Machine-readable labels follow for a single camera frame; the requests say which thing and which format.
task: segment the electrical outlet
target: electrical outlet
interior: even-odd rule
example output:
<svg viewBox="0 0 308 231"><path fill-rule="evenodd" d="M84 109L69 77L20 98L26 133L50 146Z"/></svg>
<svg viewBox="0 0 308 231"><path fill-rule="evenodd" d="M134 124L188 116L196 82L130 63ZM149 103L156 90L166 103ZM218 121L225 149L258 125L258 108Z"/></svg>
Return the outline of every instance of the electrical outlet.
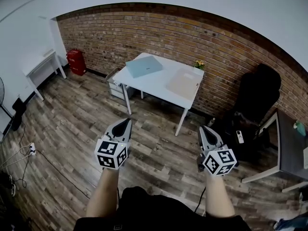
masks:
<svg viewBox="0 0 308 231"><path fill-rule="evenodd" d="M36 155L34 143L30 144L30 155L32 156Z"/></svg>

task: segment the brick wall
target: brick wall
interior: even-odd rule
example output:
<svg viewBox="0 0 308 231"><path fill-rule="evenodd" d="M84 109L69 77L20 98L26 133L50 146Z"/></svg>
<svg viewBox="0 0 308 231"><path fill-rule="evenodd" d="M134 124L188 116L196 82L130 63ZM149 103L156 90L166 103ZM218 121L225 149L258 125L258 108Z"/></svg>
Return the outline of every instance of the brick wall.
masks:
<svg viewBox="0 0 308 231"><path fill-rule="evenodd" d="M308 125L307 72L274 43L238 23L194 9L146 3L86 8L57 21L66 50L82 50L87 67L104 74L142 52L188 65L204 60L206 74L193 107L213 116L233 107L241 76L265 63L282 77L275 107Z"/></svg>

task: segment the dark gray table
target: dark gray table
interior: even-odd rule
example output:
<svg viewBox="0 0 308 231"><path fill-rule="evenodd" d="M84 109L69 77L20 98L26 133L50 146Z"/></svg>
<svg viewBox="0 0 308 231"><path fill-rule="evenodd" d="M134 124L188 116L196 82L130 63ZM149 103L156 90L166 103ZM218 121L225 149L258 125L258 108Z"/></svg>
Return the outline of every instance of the dark gray table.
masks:
<svg viewBox="0 0 308 231"><path fill-rule="evenodd" d="M296 129L294 129L293 124L295 123L295 120L278 109L261 127L260 133L273 122L277 125L278 135L277 165L264 172L242 179L242 183L258 180L279 171L300 177L303 180L308 180L308 169L304 169L303 154L303 150L308 147L308 137L302 136ZM302 182L295 186L283 189L282 192L284 193L305 185L308 185L308 182Z"/></svg>

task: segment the potted plant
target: potted plant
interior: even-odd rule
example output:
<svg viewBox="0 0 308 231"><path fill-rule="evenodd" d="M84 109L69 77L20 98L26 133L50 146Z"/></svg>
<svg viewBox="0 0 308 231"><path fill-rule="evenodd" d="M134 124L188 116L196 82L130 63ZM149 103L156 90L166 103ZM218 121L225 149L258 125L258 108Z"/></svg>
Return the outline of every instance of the potted plant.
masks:
<svg viewBox="0 0 308 231"><path fill-rule="evenodd" d="M194 65L194 72L201 73L201 70L203 70L203 67L205 66L205 63L201 60L197 60Z"/></svg>

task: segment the drawer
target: drawer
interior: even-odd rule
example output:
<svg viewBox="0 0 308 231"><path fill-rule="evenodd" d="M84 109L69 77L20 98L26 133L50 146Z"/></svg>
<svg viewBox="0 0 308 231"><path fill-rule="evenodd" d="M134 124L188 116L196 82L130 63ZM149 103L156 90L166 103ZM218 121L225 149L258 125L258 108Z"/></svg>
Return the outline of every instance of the drawer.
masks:
<svg viewBox="0 0 308 231"><path fill-rule="evenodd" d="M117 85L115 85L114 83L110 83L108 82L110 89L116 90L118 92L123 93L123 89L122 89L122 85L119 87Z"/></svg>
<svg viewBox="0 0 308 231"><path fill-rule="evenodd" d="M123 94L123 93L118 92L118 91L113 90L113 89L110 89L110 92L111 92L111 95L114 95L114 96L116 96L116 97L118 97L118 98L120 98L120 99L125 100L124 94Z"/></svg>

